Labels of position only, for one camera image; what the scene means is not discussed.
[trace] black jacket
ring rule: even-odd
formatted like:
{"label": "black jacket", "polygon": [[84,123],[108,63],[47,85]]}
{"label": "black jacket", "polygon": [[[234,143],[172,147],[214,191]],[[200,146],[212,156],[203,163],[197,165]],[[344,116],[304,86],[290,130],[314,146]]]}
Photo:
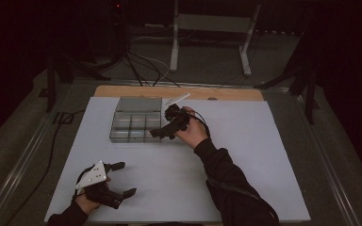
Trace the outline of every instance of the black jacket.
{"label": "black jacket", "polygon": [[[275,226],[278,216],[249,185],[242,170],[234,165],[226,149],[217,150],[205,139],[194,150],[205,166],[207,188],[224,226]],[[48,220],[49,226],[78,226],[88,218],[75,203],[61,214]]]}

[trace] gray floor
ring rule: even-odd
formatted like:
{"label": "gray floor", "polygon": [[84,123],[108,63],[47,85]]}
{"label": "gray floor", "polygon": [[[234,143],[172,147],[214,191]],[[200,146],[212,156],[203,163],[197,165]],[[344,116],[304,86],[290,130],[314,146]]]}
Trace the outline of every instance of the gray floor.
{"label": "gray floor", "polygon": [[[238,45],[232,41],[216,46],[182,46],[178,71],[167,76],[181,86],[251,89],[252,85],[268,81],[283,71],[297,42],[291,36],[255,36],[249,51],[253,71],[249,78],[242,75]],[[171,42],[139,40],[132,43],[132,51],[168,65]],[[156,65],[163,73],[166,72],[164,65]],[[153,70],[137,64],[136,68],[140,75],[153,84],[152,81],[156,79]],[[33,91],[1,127],[0,188],[25,150],[35,150],[35,154],[30,156],[25,173],[19,175],[22,180],[14,182],[18,186],[12,196],[9,195],[11,199],[4,202],[4,208],[1,208],[0,225],[8,220],[43,175],[57,128],[56,124],[52,124],[56,112],[85,109],[95,89],[103,84],[81,73],[76,74],[77,78],[72,85],[60,86],[59,102],[52,114],[45,113],[46,99],[38,97],[41,89],[46,88],[46,73],[37,76]],[[137,84],[125,60],[104,72],[104,75],[112,78],[105,84]],[[315,125],[309,125],[302,115],[301,98],[290,96],[283,89],[289,84],[290,81],[286,81],[273,89],[263,90],[263,95],[271,107],[312,217],[308,222],[293,225],[362,225],[362,165],[350,140],[326,102],[321,88],[316,90],[319,109],[314,111]],[[173,86],[169,82],[160,85]],[[49,173],[10,225],[43,225],[44,215],[81,120],[82,114],[79,114],[73,123],[61,126]],[[42,135],[41,138],[37,139],[36,134]],[[336,195],[345,195],[347,199]]]}

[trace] dark background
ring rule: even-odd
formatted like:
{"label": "dark background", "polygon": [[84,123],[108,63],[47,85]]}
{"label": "dark background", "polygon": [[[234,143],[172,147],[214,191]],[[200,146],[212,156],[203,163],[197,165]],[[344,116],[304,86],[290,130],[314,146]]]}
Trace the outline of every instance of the dark background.
{"label": "dark background", "polygon": [[[229,1],[181,2],[180,10],[185,12],[199,12],[205,7],[207,13],[240,16],[248,10],[222,10]],[[72,43],[68,51],[74,57],[93,59],[99,47],[86,39],[91,34],[87,25],[90,21],[79,15],[83,4],[88,3],[0,1],[0,126],[32,90],[32,79],[45,69],[46,50],[52,43]],[[123,3],[132,25],[173,22],[173,1]],[[318,65],[318,85],[324,88],[362,160],[362,1],[266,1],[256,30],[301,36],[288,66],[297,67],[302,59]]]}

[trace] right hand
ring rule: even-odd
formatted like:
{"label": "right hand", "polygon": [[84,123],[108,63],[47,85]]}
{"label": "right hand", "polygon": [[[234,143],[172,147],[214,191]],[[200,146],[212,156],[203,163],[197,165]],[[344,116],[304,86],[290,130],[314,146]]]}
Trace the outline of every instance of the right hand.
{"label": "right hand", "polygon": [[[192,108],[188,106],[183,106],[182,108],[186,109],[190,115],[195,115],[195,111]],[[189,119],[188,129],[186,131],[179,130],[175,133],[175,135],[188,144],[192,149],[195,149],[200,142],[207,139],[204,126],[193,117],[190,117]]]}

